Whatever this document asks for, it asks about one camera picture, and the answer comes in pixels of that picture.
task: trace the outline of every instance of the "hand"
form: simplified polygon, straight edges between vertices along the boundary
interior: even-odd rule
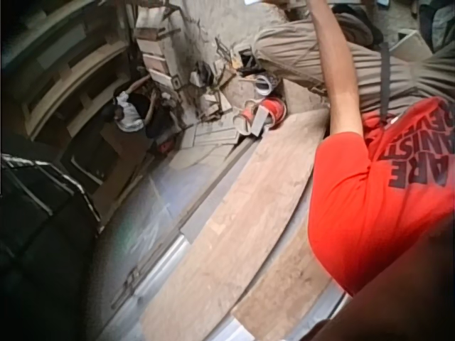
[[[153,89],[150,94],[150,100],[154,101],[158,97],[158,90]]]

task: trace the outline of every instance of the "white cloth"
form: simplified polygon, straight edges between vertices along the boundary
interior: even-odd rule
[[[116,121],[117,126],[126,133],[132,133],[144,128],[142,121],[136,108],[128,102],[128,94],[123,91],[117,96],[117,104],[123,108],[124,118],[121,121]]]

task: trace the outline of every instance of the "red t-shirt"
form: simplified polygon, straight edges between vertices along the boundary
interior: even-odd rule
[[[442,100],[424,99],[385,129],[363,117],[365,138],[318,147],[309,241],[322,265],[357,293],[427,229],[455,210],[455,124]]]

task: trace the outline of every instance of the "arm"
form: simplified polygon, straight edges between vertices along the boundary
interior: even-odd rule
[[[353,57],[335,15],[325,0],[307,0],[331,103],[331,135],[352,131],[363,136]]]
[[[150,107],[149,107],[147,115],[145,116],[145,119],[144,119],[145,126],[151,122],[151,118],[153,117],[156,98],[157,98],[157,93],[156,93],[156,90],[153,89],[153,91],[151,92],[151,95],[150,95]]]
[[[137,80],[133,84],[129,86],[129,88],[125,91],[127,94],[131,94],[134,90],[139,89],[147,80],[150,79],[150,75],[142,77],[140,80]]]

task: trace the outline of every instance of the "black strap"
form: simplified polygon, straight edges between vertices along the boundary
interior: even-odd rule
[[[389,44],[380,44],[381,48],[381,92],[380,120],[383,126],[387,124],[387,113],[390,101],[390,51]]]

